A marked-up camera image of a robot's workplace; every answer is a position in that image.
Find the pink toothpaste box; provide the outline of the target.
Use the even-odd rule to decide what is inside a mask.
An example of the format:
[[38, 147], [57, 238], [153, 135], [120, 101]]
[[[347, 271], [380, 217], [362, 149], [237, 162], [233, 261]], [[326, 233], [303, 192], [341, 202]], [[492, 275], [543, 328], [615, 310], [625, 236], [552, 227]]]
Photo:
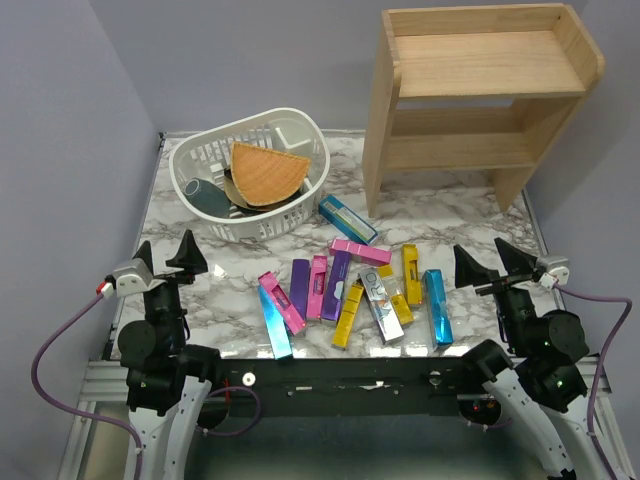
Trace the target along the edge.
[[284, 323], [292, 335], [298, 335], [306, 328], [306, 321], [301, 317], [288, 295], [285, 293], [275, 275], [267, 271], [259, 278], [260, 286], [283, 317]]
[[354, 261], [376, 267], [390, 264], [392, 259], [392, 252], [389, 250], [339, 238], [331, 241], [329, 252], [331, 255], [336, 255], [338, 252], [346, 252], [352, 256]]
[[324, 255], [315, 255], [311, 261], [307, 295], [306, 319], [319, 321], [325, 289], [328, 260]]

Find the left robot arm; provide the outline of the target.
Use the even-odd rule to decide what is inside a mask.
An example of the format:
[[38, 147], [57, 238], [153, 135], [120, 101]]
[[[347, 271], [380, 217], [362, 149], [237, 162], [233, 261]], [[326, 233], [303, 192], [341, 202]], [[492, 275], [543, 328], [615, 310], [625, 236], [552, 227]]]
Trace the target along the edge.
[[117, 296], [141, 295], [144, 306], [143, 319], [127, 323], [117, 337], [133, 431], [126, 473], [133, 479], [183, 478], [201, 407], [222, 380], [218, 350], [187, 342], [179, 288], [208, 270], [191, 231], [166, 264], [170, 272], [155, 273], [144, 242], [114, 272]]

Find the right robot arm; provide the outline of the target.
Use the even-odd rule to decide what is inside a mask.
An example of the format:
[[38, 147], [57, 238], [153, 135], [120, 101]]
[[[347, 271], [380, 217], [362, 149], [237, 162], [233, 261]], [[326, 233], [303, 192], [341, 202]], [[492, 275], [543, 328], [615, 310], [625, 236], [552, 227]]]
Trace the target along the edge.
[[485, 390], [512, 420], [517, 437], [550, 479], [625, 479], [595, 423], [603, 367], [586, 382], [578, 363], [589, 348], [578, 315], [556, 309], [538, 315], [522, 283], [564, 290], [569, 261], [531, 255], [501, 238], [494, 241], [506, 270], [500, 274], [453, 248], [455, 285], [472, 286], [496, 305], [500, 343], [485, 340], [462, 357], [460, 379], [469, 390]]

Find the wooden two-tier shelf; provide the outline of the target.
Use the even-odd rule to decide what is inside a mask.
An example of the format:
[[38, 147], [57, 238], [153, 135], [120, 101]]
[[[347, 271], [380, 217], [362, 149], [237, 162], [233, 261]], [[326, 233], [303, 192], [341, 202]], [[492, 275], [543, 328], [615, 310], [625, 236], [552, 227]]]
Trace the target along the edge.
[[452, 170], [487, 172], [509, 208], [604, 71], [567, 4], [383, 11], [362, 159], [368, 210], [389, 173]]

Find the dark teal cup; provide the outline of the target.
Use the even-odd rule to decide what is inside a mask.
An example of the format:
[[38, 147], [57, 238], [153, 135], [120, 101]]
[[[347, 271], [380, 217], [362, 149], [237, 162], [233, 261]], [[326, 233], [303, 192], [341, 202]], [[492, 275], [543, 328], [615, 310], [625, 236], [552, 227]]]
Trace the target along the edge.
[[206, 215], [229, 217], [230, 200], [223, 190], [207, 180], [192, 178], [184, 187], [184, 195], [192, 206]]

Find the metallic blue toothpaste box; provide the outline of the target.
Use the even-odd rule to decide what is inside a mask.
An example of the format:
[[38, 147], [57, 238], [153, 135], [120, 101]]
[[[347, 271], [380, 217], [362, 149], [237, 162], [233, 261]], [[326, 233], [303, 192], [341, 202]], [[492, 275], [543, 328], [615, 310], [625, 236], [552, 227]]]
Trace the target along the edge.
[[439, 269], [426, 270], [423, 275], [429, 300], [429, 311], [433, 325], [434, 340], [438, 347], [454, 342], [446, 303], [446, 290], [442, 272]]
[[259, 287], [259, 296], [274, 358], [291, 357], [293, 351], [281, 313], [262, 286]]

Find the yellow toothpaste box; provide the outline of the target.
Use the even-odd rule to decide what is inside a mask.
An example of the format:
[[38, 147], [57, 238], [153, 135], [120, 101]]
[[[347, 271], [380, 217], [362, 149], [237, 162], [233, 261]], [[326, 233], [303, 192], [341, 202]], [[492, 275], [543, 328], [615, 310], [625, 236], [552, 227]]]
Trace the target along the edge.
[[341, 350], [347, 348], [363, 294], [364, 286], [360, 280], [356, 280], [349, 289], [336, 325], [332, 340], [332, 346], [334, 348]]
[[389, 295], [393, 309], [398, 317], [400, 324], [407, 327], [414, 322], [411, 309], [405, 299], [404, 294], [400, 290], [399, 282], [396, 280], [392, 267], [389, 264], [378, 267], [378, 273]]
[[418, 250], [414, 244], [402, 247], [405, 296], [410, 306], [420, 306], [423, 302], [422, 287], [418, 272]]

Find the silver toothpaste box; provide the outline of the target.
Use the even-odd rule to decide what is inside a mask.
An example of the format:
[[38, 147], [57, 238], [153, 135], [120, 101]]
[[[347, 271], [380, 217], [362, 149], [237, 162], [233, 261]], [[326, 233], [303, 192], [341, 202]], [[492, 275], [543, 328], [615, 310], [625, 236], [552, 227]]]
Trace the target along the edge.
[[359, 273], [373, 318], [378, 326], [382, 343], [394, 342], [404, 336], [391, 298], [382, 283], [378, 269], [370, 267]]

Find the white plastic basket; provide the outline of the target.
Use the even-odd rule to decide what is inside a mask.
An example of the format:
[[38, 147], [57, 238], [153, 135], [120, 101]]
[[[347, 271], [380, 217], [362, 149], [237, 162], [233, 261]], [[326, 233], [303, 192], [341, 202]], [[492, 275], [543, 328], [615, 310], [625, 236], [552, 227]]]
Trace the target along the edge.
[[[301, 186], [301, 195], [271, 212], [252, 216], [242, 214], [235, 207], [229, 209], [227, 218], [199, 210], [185, 195], [187, 183], [198, 179], [222, 190], [224, 171], [231, 167], [234, 141], [308, 157], [311, 166]], [[215, 237], [236, 243], [265, 241], [306, 222], [322, 196], [329, 169], [329, 149], [321, 130], [305, 112], [288, 107], [267, 110], [191, 135], [169, 155], [171, 182], [180, 201]]]

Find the blue green toothpaste box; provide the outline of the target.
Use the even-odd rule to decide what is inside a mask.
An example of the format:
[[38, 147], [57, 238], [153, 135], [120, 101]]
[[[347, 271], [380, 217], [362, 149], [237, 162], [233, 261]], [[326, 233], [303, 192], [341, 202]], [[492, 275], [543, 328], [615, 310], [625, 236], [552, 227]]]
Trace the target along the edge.
[[371, 225], [334, 195], [323, 198], [318, 210], [321, 216], [351, 241], [372, 245], [378, 238], [378, 232]]

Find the purple toothpaste box with cloud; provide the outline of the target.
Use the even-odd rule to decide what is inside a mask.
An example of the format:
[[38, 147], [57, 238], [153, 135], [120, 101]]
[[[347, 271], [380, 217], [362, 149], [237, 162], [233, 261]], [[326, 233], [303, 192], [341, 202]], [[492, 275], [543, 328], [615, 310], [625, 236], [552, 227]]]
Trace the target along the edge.
[[321, 318], [323, 320], [337, 322], [339, 319], [350, 263], [349, 252], [335, 253], [322, 303]]

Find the black base bar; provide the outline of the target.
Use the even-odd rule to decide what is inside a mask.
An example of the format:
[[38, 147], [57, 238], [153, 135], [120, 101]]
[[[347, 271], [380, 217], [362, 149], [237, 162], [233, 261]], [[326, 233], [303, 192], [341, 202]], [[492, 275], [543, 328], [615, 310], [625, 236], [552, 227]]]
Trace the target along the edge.
[[264, 417], [456, 416], [487, 395], [456, 357], [224, 359], [218, 371], [232, 386], [253, 374]]

